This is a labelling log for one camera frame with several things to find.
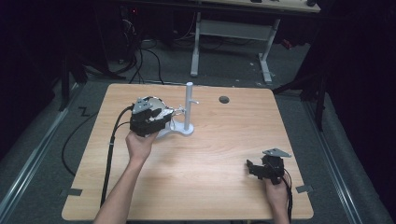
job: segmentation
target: human arm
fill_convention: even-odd
[[[126,222],[134,186],[157,135],[158,133],[153,133],[145,138],[129,132],[126,136],[125,142],[130,157],[128,165],[113,190],[108,194],[93,223],[124,224]]]
[[[264,178],[265,191],[268,203],[271,205],[275,224],[290,224],[288,217],[288,193],[287,186],[283,180],[273,185],[271,179]]]

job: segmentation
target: human hand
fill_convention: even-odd
[[[287,175],[284,175],[285,180],[289,180]],[[273,185],[271,179],[264,178],[265,191],[267,201],[273,210],[273,217],[275,224],[289,223],[288,218],[288,193],[285,182],[280,179],[280,183]]]
[[[151,152],[152,143],[158,133],[152,133],[148,137],[138,136],[130,131],[125,137],[126,146],[128,147],[130,162],[145,162]]]

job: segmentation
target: desk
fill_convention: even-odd
[[[94,219],[101,199],[108,142],[119,113],[137,97],[157,96],[169,106],[184,104],[185,87],[112,84],[102,103],[72,189],[80,196],[67,197],[63,218]],[[220,96],[230,102],[222,104]],[[263,181],[248,174],[246,160],[260,164],[262,151],[292,149],[274,95],[265,89],[193,87],[191,123],[194,133],[176,133],[156,140],[135,187],[128,219],[132,220],[237,220],[270,219]],[[120,123],[128,121],[125,114]],[[124,137],[129,126],[116,134],[108,192],[127,162]],[[292,217],[307,219],[313,210],[306,193],[295,187],[303,180],[294,157],[284,160],[293,182]]]
[[[204,3],[217,3],[223,5],[232,5],[240,7],[259,7],[259,8],[271,8],[276,10],[291,10],[300,12],[320,12],[318,5],[309,7],[306,5],[306,1],[300,0],[282,0],[282,1],[262,1],[261,3],[252,3],[249,0],[199,0],[199,4]],[[201,13],[198,12],[197,20],[195,24],[195,45],[192,53],[191,60],[191,76],[198,76],[199,67],[199,41],[200,35],[218,35],[227,36],[234,38],[253,39],[265,41],[266,44],[263,48],[262,53],[259,54],[259,61],[262,68],[262,75],[266,84],[272,84],[272,78],[268,69],[267,57],[270,52],[270,48],[274,42],[276,31],[280,19],[276,19],[272,26],[253,25],[238,22],[227,22],[227,21],[210,21],[201,20]]]

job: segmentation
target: gray carpet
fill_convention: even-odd
[[[200,76],[190,77],[191,47],[168,48],[159,44],[151,49],[161,59],[162,78],[165,82],[185,83],[193,81],[197,85],[235,86],[249,88],[275,88],[293,79],[304,54],[309,47],[284,50],[274,45],[268,59],[270,70],[273,73],[274,83],[265,85],[257,64],[255,54],[232,51],[236,46],[221,46],[220,49],[202,50]],[[158,64],[151,53],[143,51],[144,63],[140,71],[146,82],[158,81]],[[120,65],[112,64],[116,69]],[[124,74],[132,76],[134,69]],[[62,164],[62,148],[67,137],[87,117],[99,110],[106,93],[106,87],[114,80],[105,77],[90,76],[90,81],[83,87],[60,128],[54,135],[49,151],[37,170],[28,188],[16,206],[8,223],[70,223],[62,219],[61,213],[65,202],[63,190],[70,188],[73,176],[65,170]],[[44,135],[50,123],[57,115],[57,106],[60,105],[59,89],[57,98],[31,124],[20,141],[14,146],[7,157],[0,162],[1,198],[6,195],[13,179],[26,162],[40,137]],[[325,160],[320,153],[321,144],[317,138],[315,127],[310,117],[293,91],[276,96],[282,119],[285,123],[294,156],[299,164],[304,182],[310,185],[313,191],[309,198],[314,208],[314,217],[293,223],[349,223],[346,212],[338,198],[337,191],[329,175]],[[65,160],[71,170],[76,171],[83,150],[88,142],[94,120],[90,119],[78,129],[65,148]],[[351,194],[360,209],[362,223],[392,223],[382,203],[377,199],[370,180],[364,173],[353,148],[347,141],[345,133],[327,99],[323,119],[323,128],[326,140],[332,149],[334,158],[342,170]]]

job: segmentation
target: dark background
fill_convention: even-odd
[[[293,45],[312,44],[296,79],[315,74],[326,64],[329,72],[326,90],[348,139],[380,199],[389,211],[395,211],[396,3],[392,0],[318,3],[322,15],[346,20],[285,19],[276,42],[288,39]],[[0,106],[4,111],[0,158],[3,158],[51,101],[52,87],[61,76],[62,59],[67,52],[73,50],[105,68],[108,58],[128,57],[124,46],[111,44],[122,43],[123,39],[116,6],[92,7],[74,2],[27,6],[3,1],[0,10]],[[169,45],[174,29],[183,33],[188,27],[180,18],[191,20],[191,12],[170,9],[143,9],[140,14],[139,22],[147,24],[145,34]],[[74,63],[73,75],[83,77],[83,62],[76,59]],[[317,84],[311,81],[300,88],[315,88]]]

